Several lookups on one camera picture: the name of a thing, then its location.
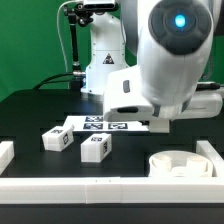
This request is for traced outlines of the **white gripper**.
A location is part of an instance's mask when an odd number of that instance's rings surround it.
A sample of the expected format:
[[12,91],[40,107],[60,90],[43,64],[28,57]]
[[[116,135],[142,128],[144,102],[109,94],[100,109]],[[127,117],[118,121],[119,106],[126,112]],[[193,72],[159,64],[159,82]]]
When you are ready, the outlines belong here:
[[151,133],[170,133],[174,131],[205,131],[224,128],[224,120],[219,118],[209,119],[184,119],[184,120],[151,120],[141,121]]

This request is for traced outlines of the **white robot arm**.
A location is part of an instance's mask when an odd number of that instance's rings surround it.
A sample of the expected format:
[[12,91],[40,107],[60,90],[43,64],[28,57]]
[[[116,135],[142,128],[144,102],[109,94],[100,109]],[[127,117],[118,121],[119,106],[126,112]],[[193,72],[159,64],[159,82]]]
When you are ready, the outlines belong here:
[[197,86],[222,2],[84,0],[93,12],[86,91],[103,100],[103,119],[167,132],[172,120],[217,116],[224,89]]

